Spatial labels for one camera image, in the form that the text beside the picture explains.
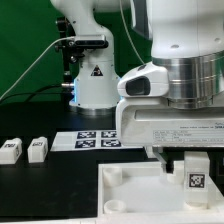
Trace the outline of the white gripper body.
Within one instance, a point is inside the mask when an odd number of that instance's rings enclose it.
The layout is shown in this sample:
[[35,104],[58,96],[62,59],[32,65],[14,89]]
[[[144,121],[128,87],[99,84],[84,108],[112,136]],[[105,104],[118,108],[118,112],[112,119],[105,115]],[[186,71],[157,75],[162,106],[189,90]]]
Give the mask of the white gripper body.
[[161,99],[123,98],[116,130],[125,146],[224,147],[224,108],[179,110]]

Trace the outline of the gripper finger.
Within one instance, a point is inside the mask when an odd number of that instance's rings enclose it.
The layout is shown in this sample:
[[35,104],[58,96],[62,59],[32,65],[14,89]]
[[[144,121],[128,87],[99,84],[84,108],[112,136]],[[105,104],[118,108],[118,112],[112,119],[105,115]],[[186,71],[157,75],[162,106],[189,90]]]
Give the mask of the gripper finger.
[[161,162],[165,173],[174,172],[174,162],[184,159],[184,152],[174,147],[153,147],[153,153]]

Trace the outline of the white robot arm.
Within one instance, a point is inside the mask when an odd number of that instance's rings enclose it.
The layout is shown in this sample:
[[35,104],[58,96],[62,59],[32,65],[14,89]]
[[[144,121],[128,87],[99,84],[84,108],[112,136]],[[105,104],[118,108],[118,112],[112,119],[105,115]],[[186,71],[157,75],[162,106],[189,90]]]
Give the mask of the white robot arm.
[[[80,63],[72,106],[114,108],[125,146],[168,162],[166,148],[224,148],[224,0],[50,0],[70,22]],[[113,36],[96,12],[130,8],[133,28],[152,42],[151,61],[118,78]]]

